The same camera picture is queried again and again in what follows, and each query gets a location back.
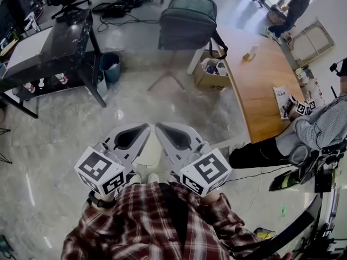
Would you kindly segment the teal waste bin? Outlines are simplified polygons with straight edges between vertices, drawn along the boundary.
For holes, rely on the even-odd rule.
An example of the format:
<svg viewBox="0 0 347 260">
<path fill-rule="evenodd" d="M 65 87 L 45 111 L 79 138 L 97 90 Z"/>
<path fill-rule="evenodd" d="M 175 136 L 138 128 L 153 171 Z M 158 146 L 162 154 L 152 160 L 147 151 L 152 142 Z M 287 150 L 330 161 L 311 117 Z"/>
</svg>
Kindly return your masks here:
<svg viewBox="0 0 347 260">
<path fill-rule="evenodd" d="M 104 53 L 100 58 L 99 69 L 104 71 L 106 82 L 116 83 L 121 75 L 121 61 L 116 53 Z"/>
</svg>

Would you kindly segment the black undershirt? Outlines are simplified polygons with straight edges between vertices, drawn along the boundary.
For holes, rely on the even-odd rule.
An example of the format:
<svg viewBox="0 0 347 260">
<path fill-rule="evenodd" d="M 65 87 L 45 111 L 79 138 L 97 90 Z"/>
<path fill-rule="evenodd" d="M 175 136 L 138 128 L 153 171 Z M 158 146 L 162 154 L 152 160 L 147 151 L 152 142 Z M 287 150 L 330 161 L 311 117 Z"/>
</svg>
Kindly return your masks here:
<svg viewBox="0 0 347 260">
<path fill-rule="evenodd" d="M 188 204 L 177 195 L 170 185 L 159 183 L 159 187 L 164 199 L 164 204 L 177 232 L 181 252 L 183 252 L 188 229 Z"/>
</svg>

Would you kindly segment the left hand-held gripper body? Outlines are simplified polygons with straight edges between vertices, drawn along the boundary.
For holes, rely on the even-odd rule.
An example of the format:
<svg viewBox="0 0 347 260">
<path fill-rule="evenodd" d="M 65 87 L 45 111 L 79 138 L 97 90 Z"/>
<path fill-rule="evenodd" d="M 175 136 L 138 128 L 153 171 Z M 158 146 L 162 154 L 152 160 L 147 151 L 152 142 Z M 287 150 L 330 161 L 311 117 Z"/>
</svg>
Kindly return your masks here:
<svg viewBox="0 0 347 260">
<path fill-rule="evenodd" d="M 105 197 L 126 184 L 133 165 L 111 152 L 104 142 L 99 142 L 87 147 L 74 169 L 87 187 Z"/>
</svg>

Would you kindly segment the red-brown tripod stand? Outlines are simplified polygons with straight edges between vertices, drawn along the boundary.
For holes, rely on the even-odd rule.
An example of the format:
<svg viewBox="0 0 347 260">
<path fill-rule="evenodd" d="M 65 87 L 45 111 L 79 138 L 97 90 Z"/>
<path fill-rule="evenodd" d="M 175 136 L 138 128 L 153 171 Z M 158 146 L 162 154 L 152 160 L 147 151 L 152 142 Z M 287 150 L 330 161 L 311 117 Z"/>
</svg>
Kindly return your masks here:
<svg viewBox="0 0 347 260">
<path fill-rule="evenodd" d="M 182 82 L 177 77 L 175 77 L 173 73 L 173 66 L 174 66 L 176 55 L 177 55 L 177 51 L 173 50 L 171 53 L 170 59 L 168 61 L 168 64 L 166 65 L 165 72 L 148 87 L 147 89 L 148 92 L 152 91 L 153 88 L 166 77 L 172 78 L 180 86 L 182 90 L 185 90 L 185 87 L 183 86 Z"/>
</svg>

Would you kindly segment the red plaid shirt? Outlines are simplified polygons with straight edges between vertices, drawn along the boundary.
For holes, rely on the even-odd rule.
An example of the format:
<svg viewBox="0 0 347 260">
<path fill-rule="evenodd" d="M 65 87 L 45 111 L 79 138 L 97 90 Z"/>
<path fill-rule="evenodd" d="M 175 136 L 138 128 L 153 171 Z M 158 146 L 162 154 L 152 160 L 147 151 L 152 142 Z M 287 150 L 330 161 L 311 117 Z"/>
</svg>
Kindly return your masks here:
<svg viewBox="0 0 347 260">
<path fill-rule="evenodd" d="M 168 183 L 188 204 L 188 229 L 181 252 L 159 183 L 133 184 L 116 195 L 112 217 L 121 229 L 111 247 L 113 260 L 244 260 L 217 239 L 211 225 L 198 211 L 200 199 L 187 187 Z"/>
</svg>

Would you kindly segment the black and green device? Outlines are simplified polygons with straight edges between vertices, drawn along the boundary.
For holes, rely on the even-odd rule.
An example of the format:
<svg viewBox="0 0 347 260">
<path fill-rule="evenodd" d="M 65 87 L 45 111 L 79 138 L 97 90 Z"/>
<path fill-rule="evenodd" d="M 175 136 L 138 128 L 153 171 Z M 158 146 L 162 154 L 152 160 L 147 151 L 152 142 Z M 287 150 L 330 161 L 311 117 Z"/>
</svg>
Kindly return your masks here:
<svg viewBox="0 0 347 260">
<path fill-rule="evenodd" d="M 269 191 L 280 191 L 296 186 L 300 183 L 299 170 L 287 171 L 273 179 L 269 186 Z"/>
</svg>

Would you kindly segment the person's left forearm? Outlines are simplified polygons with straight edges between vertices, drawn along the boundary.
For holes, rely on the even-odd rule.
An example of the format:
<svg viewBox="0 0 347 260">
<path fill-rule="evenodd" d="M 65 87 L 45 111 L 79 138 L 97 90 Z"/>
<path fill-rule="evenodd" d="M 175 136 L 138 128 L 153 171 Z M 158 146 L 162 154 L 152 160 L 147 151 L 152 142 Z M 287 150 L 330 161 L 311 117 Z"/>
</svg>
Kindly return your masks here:
<svg viewBox="0 0 347 260">
<path fill-rule="evenodd" d="M 113 260 L 111 247 L 121 229 L 116 225 L 112 211 L 99 209 L 87 199 L 77 227 L 63 243 L 61 260 Z"/>
</svg>

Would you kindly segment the wooden canvas frame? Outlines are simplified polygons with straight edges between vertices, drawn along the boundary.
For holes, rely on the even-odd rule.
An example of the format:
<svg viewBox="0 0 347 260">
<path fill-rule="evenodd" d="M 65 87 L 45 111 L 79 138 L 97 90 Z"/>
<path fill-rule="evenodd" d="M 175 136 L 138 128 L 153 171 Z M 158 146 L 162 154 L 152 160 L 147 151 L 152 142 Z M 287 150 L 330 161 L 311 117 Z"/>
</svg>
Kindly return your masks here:
<svg viewBox="0 0 347 260">
<path fill-rule="evenodd" d="M 302 68 L 327 53 L 335 42 L 319 20 L 286 42 L 298 67 Z"/>
</svg>

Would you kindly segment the pale translucent bin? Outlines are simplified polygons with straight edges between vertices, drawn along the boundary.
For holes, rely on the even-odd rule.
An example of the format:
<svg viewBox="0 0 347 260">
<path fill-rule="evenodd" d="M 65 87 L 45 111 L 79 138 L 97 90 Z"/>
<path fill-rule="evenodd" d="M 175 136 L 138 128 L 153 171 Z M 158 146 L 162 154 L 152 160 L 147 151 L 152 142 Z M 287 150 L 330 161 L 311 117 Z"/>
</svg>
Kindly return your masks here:
<svg viewBox="0 0 347 260">
<path fill-rule="evenodd" d="M 99 94 L 104 97 L 107 94 L 107 84 L 105 79 L 105 74 L 102 69 L 98 70 L 98 81 L 97 81 L 97 90 Z"/>
</svg>

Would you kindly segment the curved wooden desk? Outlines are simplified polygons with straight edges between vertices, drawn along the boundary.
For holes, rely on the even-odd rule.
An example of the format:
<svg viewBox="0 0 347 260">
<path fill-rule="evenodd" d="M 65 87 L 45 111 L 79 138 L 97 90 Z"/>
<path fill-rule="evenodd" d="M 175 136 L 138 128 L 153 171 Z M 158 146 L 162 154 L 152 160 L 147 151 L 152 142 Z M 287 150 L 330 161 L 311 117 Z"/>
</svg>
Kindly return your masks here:
<svg viewBox="0 0 347 260">
<path fill-rule="evenodd" d="M 284 53 L 275 41 L 257 34 L 230 27 L 218 27 L 217 32 L 229 48 L 224 65 L 241 108 L 246 131 L 234 138 L 224 137 L 215 147 L 258 142 L 280 134 L 289 121 L 281 119 L 273 87 L 287 85 L 290 94 L 300 101 L 304 100 Z M 256 56 L 244 61 L 243 55 L 249 53 L 253 45 L 259 46 Z M 197 64 L 204 57 L 207 57 L 206 47 L 195 51 L 188 75 L 193 76 Z"/>
</svg>

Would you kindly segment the person's left shoe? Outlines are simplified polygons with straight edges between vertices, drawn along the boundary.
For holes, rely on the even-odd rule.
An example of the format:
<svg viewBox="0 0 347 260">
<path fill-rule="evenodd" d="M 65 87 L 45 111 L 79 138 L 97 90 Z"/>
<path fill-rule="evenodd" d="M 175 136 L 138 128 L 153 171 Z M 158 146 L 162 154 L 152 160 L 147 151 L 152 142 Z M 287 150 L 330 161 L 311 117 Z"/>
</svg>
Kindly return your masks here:
<svg viewBox="0 0 347 260">
<path fill-rule="evenodd" d="M 133 185 L 133 184 L 141 184 L 142 183 L 142 178 L 139 173 L 129 173 L 126 176 L 127 179 L 127 184 L 128 185 Z"/>
</svg>

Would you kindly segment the black wristband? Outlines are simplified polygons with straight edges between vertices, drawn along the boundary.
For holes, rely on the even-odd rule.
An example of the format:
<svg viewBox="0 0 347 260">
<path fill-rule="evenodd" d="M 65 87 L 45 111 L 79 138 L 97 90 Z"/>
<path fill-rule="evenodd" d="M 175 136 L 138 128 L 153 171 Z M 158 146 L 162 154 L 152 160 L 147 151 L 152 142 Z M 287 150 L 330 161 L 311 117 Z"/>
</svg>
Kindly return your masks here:
<svg viewBox="0 0 347 260">
<path fill-rule="evenodd" d="M 110 209 L 116 204 L 116 200 L 113 198 L 111 201 L 105 201 L 103 199 L 99 199 L 95 196 L 94 191 L 90 191 L 88 194 L 88 199 L 96 205 L 98 208 Z"/>
</svg>

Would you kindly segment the dark grey backpack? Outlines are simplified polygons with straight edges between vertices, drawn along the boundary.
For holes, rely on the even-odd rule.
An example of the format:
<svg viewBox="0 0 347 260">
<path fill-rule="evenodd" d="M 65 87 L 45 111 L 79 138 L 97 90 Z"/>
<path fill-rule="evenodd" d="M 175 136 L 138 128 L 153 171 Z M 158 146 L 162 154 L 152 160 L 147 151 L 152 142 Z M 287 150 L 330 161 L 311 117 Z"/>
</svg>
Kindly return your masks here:
<svg viewBox="0 0 347 260">
<path fill-rule="evenodd" d="M 212 41 L 223 48 L 227 56 L 228 47 L 216 28 L 217 5 L 213 0 L 171 0 L 160 16 L 158 48 L 164 50 L 198 50 L 209 46 L 213 54 Z"/>
</svg>

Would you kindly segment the black marble table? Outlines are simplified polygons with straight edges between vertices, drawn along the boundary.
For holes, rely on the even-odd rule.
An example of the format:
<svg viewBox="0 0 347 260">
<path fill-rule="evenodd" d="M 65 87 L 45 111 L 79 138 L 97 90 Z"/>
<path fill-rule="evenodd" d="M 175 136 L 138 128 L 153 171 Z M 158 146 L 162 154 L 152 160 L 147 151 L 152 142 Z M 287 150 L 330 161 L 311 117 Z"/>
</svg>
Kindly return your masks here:
<svg viewBox="0 0 347 260">
<path fill-rule="evenodd" d="M 10 104 L 32 118 L 38 115 L 23 103 L 38 96 L 77 87 L 86 87 L 101 107 L 106 102 L 97 90 L 98 70 L 102 53 L 93 30 L 93 17 L 89 9 L 73 12 L 43 24 L 43 30 L 53 27 L 38 64 L 14 74 L 0 76 L 0 101 Z M 64 73 L 68 82 L 62 84 L 56 74 Z M 44 78 L 44 87 L 38 83 Z M 35 92 L 23 87 L 30 82 Z"/>
</svg>

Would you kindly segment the cardboard box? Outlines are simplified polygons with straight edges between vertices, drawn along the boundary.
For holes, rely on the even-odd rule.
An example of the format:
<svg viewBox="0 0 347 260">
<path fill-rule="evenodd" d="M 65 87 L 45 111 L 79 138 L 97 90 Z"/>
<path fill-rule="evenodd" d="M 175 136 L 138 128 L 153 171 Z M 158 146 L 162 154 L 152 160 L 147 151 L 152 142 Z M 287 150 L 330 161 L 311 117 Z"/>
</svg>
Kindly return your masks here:
<svg viewBox="0 0 347 260">
<path fill-rule="evenodd" d="M 231 87 L 229 76 L 220 76 L 216 70 L 218 59 L 204 57 L 193 71 L 194 83 L 199 88 L 222 90 Z"/>
</svg>

